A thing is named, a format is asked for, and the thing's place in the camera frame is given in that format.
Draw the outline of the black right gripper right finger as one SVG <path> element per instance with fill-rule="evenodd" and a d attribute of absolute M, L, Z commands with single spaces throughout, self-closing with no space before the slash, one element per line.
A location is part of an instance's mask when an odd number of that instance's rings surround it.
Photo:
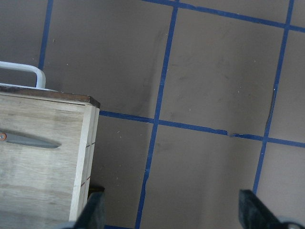
<path fill-rule="evenodd" d="M 239 191 L 238 219 L 244 229 L 303 229 L 293 221 L 280 221 L 267 206 L 248 189 Z"/>

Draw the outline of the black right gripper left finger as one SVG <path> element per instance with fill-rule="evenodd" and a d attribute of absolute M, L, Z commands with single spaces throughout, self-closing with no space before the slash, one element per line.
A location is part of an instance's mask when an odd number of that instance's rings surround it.
<path fill-rule="evenodd" d="M 91 193 L 86 206 L 76 220 L 74 229 L 103 229 L 105 226 L 104 193 Z"/>

